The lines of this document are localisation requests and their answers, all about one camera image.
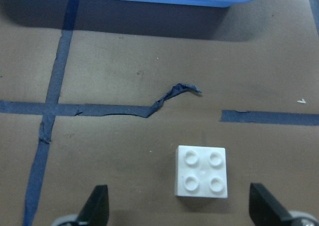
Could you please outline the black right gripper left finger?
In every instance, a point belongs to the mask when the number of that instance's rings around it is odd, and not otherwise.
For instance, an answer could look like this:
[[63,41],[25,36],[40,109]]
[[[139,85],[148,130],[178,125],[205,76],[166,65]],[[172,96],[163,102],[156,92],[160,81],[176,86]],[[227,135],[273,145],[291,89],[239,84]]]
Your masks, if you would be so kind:
[[106,226],[109,220],[108,186],[97,185],[76,218],[77,226]]

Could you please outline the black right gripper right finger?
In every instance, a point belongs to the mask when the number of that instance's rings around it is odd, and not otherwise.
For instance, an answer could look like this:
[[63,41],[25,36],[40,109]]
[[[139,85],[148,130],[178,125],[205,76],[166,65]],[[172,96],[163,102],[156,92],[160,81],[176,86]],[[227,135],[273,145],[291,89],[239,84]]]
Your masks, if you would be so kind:
[[251,183],[249,215],[255,226],[301,226],[302,219],[294,218],[261,183]]

